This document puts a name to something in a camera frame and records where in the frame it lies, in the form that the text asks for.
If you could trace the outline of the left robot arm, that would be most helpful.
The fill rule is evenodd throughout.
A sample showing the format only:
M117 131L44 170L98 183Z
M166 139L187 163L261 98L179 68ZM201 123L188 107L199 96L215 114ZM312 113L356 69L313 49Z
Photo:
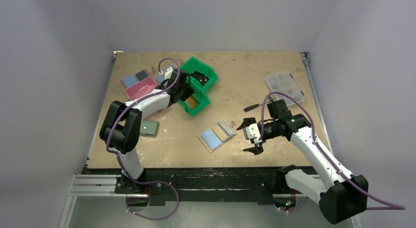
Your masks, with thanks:
M195 92L191 87L190 74L181 69L174 69L165 82L166 86L160 85L133 101L112 102L99 132L106 151L117 158L122 174L129 178L127 187L134 193L141 193L148 184L136 151L142 120L178 101L184 101Z

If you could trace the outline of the beige leather card holder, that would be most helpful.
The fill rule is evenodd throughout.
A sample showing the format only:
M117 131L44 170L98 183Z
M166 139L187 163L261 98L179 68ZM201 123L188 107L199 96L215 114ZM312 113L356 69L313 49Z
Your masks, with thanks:
M199 140L209 152L214 152L230 139L236 136L236 131L224 119L198 135Z

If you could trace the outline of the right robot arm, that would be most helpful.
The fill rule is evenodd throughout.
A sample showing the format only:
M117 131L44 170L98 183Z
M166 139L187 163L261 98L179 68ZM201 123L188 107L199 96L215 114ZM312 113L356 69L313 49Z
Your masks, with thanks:
M284 100L267 104L272 118L262 124L255 118L244 118L238 127L253 147L248 152L263 152L263 143L276 137L285 137L296 146L318 173L315 178L299 167L289 165L276 172L275 186L281 192L290 189L301 192L318 204L324 218L331 224L349 219L367 209L368 181L355 176L325 147L315 134L312 124L302 114L292 115Z

